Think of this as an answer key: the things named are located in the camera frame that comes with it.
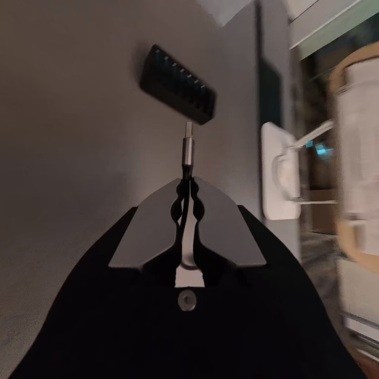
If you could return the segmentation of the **black USB hub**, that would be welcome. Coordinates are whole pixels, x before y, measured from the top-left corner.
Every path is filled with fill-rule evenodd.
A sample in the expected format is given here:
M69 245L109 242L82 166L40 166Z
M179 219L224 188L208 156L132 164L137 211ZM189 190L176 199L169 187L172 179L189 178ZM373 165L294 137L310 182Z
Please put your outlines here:
M198 125L215 116L215 90L159 45L145 58L140 88Z

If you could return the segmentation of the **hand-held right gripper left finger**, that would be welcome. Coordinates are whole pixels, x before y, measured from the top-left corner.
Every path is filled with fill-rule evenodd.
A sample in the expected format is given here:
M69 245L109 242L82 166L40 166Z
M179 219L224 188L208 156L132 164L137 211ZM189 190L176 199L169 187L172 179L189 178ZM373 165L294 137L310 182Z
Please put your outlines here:
M174 287L182 260L184 182L176 178L154 191L137 207L108 267L130 269L154 284Z

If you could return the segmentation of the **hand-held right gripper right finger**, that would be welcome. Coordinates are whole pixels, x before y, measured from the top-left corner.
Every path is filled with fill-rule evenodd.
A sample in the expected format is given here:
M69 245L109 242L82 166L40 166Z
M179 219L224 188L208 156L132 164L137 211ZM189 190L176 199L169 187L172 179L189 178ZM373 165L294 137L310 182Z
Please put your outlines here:
M192 179L196 219L193 256L205 287L215 287L238 269L262 268L267 261L236 203L205 180Z

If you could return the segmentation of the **wooden display board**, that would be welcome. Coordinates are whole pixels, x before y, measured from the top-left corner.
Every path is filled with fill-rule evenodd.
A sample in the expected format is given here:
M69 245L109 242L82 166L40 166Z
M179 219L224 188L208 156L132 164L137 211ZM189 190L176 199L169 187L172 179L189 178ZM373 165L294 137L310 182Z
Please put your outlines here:
M340 157L341 145L337 115L337 96L339 91L346 84L347 68L353 64L363 62L365 60L378 58L378 50L378 42L360 48L338 64L329 78L329 109L334 121L333 138L335 142L335 158L333 172L338 200L337 231L339 236L339 244L343 252L350 259L360 263L362 266L375 273L378 273L378 256L369 255L362 252L360 247L360 228L356 223L356 220L351 220L345 217L343 212L343 174Z

